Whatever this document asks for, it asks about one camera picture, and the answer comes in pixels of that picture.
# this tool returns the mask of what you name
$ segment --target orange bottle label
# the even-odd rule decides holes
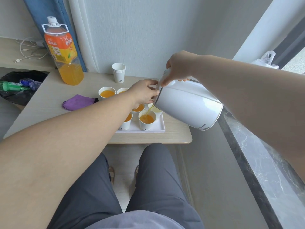
[[[71,61],[77,56],[70,33],[63,36],[51,36],[45,34],[44,38],[55,61],[71,63]]]

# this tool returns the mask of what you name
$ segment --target white tray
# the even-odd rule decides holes
[[[128,130],[117,130],[116,133],[148,133],[148,132],[165,132],[165,125],[163,120],[163,115],[160,115],[160,118],[156,120],[150,130],[141,130],[139,119],[137,121],[131,121],[130,127]]]

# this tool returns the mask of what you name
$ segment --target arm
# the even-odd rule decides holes
[[[188,52],[174,54],[170,66],[163,85],[174,79],[197,78],[305,180],[304,75]]]
[[[132,109],[151,103],[155,80],[32,125],[0,144],[0,228],[46,228],[62,197]]]

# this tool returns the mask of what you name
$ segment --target black trash bag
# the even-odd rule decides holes
[[[47,74],[40,71],[12,71],[3,76],[0,81],[8,81],[19,83],[21,79],[30,78],[35,81],[43,82],[47,77]],[[22,91],[0,91],[0,96],[14,104],[26,106],[32,96],[35,94],[33,90]]]

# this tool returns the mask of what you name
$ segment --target paper cup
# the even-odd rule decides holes
[[[131,118],[129,121],[124,122],[124,123],[120,126],[119,130],[128,130],[129,127],[130,127],[130,122],[132,121],[132,118]]]
[[[114,63],[112,66],[112,72],[116,83],[121,84],[124,82],[126,66],[122,63]]]
[[[156,108],[156,107],[153,107],[153,108],[151,109],[151,111],[153,111],[153,112],[155,113],[157,119],[160,118],[160,116],[161,116],[161,114],[162,114],[162,111],[161,111],[160,109],[158,109],[158,108]]]
[[[125,92],[127,91],[129,88],[120,88],[119,90],[116,91],[117,94],[121,93],[121,92]]]
[[[103,91],[112,91],[112,92],[114,92],[114,94],[116,94],[116,91],[115,91],[114,88],[112,88],[112,87],[103,87],[103,88],[101,88],[101,89],[98,91],[98,99],[99,99],[99,100],[107,99],[106,97],[102,97],[102,96],[101,96],[101,93],[102,93]]]
[[[139,119],[138,115],[139,115],[140,112],[141,111],[135,112],[135,111],[132,110],[132,115],[133,115],[132,121],[137,121]]]
[[[156,114],[153,112],[153,111],[150,111],[148,113],[148,115],[150,115],[153,119],[154,119],[154,122],[151,123],[151,124],[145,124],[143,123],[142,121],[140,121],[140,117],[143,116],[143,115],[146,115],[148,110],[143,110],[143,111],[140,111],[139,115],[138,115],[138,118],[139,118],[139,123],[140,123],[140,129],[141,130],[150,130],[151,127],[153,126],[153,123],[156,121]]]

